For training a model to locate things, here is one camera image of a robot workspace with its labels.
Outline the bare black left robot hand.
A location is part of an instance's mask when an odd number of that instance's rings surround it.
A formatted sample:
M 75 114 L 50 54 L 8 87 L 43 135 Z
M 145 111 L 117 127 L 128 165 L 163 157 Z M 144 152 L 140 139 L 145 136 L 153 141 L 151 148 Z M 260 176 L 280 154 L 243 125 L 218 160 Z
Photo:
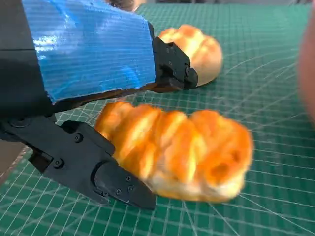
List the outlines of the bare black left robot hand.
M 142 90 L 196 87 L 198 75 L 174 43 L 143 17 L 103 0 L 0 3 L 0 137 L 22 142 L 45 177 L 105 204 L 153 210 L 155 195 L 113 158 L 114 145 L 56 113 Z

